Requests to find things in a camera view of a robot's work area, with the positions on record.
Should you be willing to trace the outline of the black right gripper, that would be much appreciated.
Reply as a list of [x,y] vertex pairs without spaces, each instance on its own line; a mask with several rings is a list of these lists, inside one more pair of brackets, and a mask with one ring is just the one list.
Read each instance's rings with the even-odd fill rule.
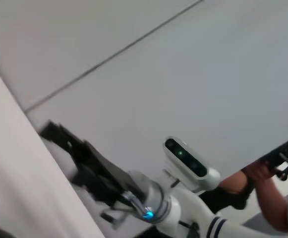
[[124,210],[112,207],[117,201],[130,203],[122,198],[125,191],[132,192],[141,202],[144,192],[131,175],[102,156],[90,143],[82,141],[61,124],[48,121],[41,129],[40,136],[69,153],[77,167],[70,182],[84,187],[95,201],[110,206],[100,217],[110,224],[124,222]]

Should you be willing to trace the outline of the bare person hand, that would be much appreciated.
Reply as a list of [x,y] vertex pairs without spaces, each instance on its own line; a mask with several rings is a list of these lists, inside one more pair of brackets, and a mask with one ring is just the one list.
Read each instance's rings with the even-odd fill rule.
[[263,181],[270,179],[275,175],[274,171],[270,171],[266,163],[257,160],[242,169],[247,177],[254,181]]

